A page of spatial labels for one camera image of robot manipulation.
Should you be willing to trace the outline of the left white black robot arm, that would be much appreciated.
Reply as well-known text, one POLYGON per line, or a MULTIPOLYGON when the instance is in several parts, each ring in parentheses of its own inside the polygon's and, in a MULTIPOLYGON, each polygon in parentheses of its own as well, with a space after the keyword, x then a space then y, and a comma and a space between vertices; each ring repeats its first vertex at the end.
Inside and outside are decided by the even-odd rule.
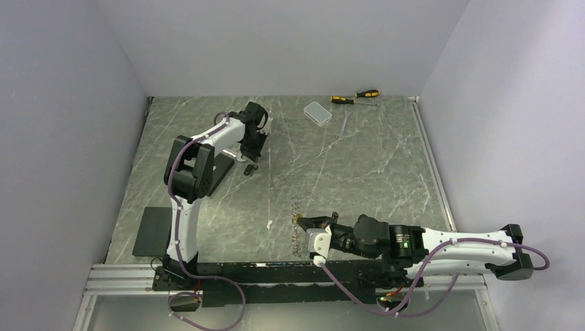
POLYGON ((206 131, 190 137, 175 138, 163 176, 172 204, 172 225, 166 254, 165 271, 182 290, 198 280, 197 223, 205 197, 220 178, 216 159, 234 144, 239 156, 256 163, 261 156, 272 119, 261 105, 248 102, 239 112, 220 112, 206 131))

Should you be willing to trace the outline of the black key fob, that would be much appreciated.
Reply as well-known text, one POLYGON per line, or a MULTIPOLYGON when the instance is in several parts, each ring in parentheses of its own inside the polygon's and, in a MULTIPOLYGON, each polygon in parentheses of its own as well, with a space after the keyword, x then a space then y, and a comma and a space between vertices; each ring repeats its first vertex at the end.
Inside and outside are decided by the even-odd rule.
POLYGON ((258 165, 256 164, 248 164, 244 169, 244 175, 249 177, 251 176, 256 170, 258 169, 258 165))

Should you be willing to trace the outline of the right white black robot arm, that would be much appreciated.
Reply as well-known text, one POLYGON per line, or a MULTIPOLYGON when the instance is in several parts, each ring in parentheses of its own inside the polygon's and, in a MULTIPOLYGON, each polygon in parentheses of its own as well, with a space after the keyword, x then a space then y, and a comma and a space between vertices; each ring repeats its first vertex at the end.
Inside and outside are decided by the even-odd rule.
POLYGON ((415 225, 392 225, 365 214, 353 226, 337 222, 337 213, 295 217, 306 233, 306 245, 316 266, 336 250, 365 259, 379 259, 380 277, 389 286, 405 278, 438 274, 493 274, 503 281, 531 278, 531 256, 522 247, 516 224, 487 233, 446 232, 415 225))

